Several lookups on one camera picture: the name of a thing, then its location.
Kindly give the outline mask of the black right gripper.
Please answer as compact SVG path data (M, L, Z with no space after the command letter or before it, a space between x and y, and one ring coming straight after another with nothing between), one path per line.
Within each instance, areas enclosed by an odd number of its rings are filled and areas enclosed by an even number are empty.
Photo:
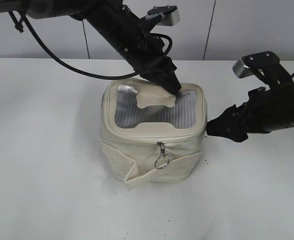
M294 86L265 90L260 87L248 92L246 104L227 108L206 125L208 136L242 143L247 134L267 134L294 128Z

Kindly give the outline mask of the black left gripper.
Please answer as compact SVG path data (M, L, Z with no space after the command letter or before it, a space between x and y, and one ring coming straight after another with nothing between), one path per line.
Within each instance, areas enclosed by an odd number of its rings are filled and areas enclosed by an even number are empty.
M163 50L162 38L169 37L151 33L158 19L139 18L122 2L91 2L86 20L143 79L178 94L177 67L167 57L169 49Z

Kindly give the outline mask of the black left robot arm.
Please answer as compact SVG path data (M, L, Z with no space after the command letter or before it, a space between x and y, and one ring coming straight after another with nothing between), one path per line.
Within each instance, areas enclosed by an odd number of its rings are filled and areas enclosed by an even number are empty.
M179 20L175 5L155 6L139 18L121 0L0 0L0 13L8 13L19 32L26 26L43 50L63 67L95 79L116 81L141 76L145 80L177 95L181 85L176 66L168 53L172 39L152 33L157 26L174 26ZM28 18L35 20L69 16L86 20L131 65L134 72L104 76L85 72L59 59L43 43Z

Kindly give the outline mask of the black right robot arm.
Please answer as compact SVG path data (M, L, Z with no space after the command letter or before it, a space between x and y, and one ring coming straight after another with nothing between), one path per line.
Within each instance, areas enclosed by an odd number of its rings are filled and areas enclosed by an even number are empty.
M260 87L248 92L249 99L233 105L207 123L209 136L241 143L248 134L268 134L294 128L294 83L266 90Z

